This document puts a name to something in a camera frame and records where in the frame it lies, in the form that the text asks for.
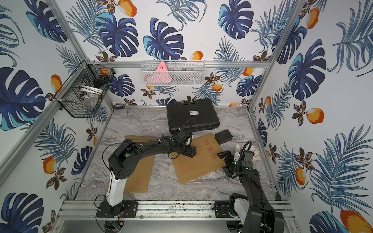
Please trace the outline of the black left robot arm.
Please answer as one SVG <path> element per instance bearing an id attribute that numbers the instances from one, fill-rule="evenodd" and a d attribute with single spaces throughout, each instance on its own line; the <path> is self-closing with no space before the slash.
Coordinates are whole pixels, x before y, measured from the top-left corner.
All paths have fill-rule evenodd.
<path id="1" fill-rule="evenodd" d="M 190 131 L 195 118 L 187 120 L 172 136 L 161 136 L 160 139 L 150 142 L 134 142 L 124 140 L 109 156 L 107 168 L 110 171 L 109 189 L 105 199 L 98 207 L 96 217 L 118 217 L 125 210 L 124 189 L 127 179 L 133 175 L 141 159 L 157 155 L 176 153 L 170 157 L 176 159 L 180 155 L 193 158 L 197 148 L 192 146 L 193 135 Z"/>

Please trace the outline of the brown kraft file bag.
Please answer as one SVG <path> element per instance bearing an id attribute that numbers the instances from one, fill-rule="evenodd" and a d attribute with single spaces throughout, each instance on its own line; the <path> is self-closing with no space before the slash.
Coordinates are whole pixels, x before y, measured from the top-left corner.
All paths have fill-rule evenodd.
<path id="1" fill-rule="evenodd" d="M 155 155 L 139 161 L 134 173 L 127 179 L 124 193 L 147 193 Z"/>

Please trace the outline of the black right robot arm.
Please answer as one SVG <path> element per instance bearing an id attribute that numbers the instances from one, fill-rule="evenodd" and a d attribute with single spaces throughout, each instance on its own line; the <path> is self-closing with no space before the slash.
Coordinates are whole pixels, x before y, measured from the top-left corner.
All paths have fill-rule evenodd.
<path id="1" fill-rule="evenodd" d="M 245 195 L 232 194 L 229 199 L 228 213 L 241 220 L 242 233 L 282 233 L 285 220 L 268 201 L 260 182 L 260 175 L 254 169 L 253 159 L 258 154 L 248 141 L 236 154 L 229 150 L 217 156 L 225 162 L 223 170 L 228 178 L 238 178 Z"/>

